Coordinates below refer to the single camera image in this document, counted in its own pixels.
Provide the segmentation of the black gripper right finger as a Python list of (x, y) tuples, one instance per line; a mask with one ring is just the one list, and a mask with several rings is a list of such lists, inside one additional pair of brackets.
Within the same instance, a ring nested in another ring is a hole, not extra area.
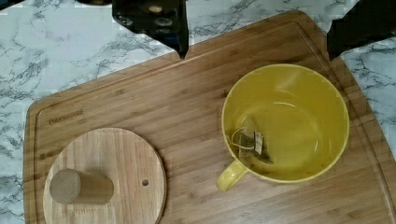
[(396, 31), (396, 0), (360, 0), (327, 33), (331, 60), (344, 51), (392, 38)]

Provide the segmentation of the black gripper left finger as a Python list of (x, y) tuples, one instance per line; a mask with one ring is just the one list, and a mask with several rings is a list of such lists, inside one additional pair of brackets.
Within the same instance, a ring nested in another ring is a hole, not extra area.
[(135, 34), (147, 35), (184, 59), (189, 50), (186, 0), (113, 0), (113, 19)]

